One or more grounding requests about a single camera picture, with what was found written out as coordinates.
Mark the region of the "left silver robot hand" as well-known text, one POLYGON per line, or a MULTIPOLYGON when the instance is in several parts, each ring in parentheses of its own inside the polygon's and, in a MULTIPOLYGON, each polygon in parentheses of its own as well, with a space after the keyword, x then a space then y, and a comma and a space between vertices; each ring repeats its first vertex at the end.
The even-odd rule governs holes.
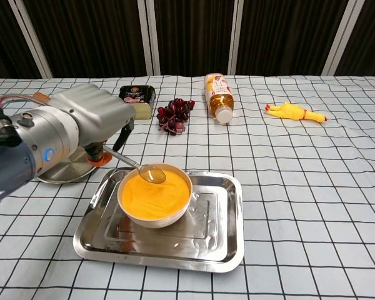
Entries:
POLYGON ((112 155, 104 152, 104 143, 120 133, 114 143, 117 152, 134 129, 135 109, 121 98, 94 84, 80 84, 51 97, 49 105, 68 113, 79 129, 78 145, 93 166, 107 164, 112 155))

